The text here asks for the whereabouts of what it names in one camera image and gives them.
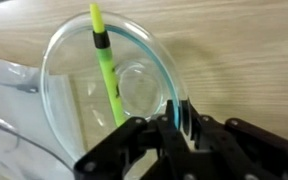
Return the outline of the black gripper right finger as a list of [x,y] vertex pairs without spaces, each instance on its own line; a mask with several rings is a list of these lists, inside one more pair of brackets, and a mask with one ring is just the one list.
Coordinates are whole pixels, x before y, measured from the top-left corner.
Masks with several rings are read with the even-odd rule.
[[218,155],[232,180],[288,180],[288,140],[240,118],[224,123],[181,101],[184,132],[194,149]]

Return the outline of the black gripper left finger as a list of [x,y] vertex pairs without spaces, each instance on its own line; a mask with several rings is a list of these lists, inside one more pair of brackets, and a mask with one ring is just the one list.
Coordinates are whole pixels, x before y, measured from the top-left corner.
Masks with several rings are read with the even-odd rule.
[[180,155],[188,152],[183,135],[175,127],[172,115],[180,111],[180,122],[190,113],[190,102],[181,100],[174,110],[167,102],[163,115],[147,122],[131,117],[74,165],[75,180],[123,180],[129,170],[150,149],[157,151],[157,160],[140,177],[141,180],[181,180]]

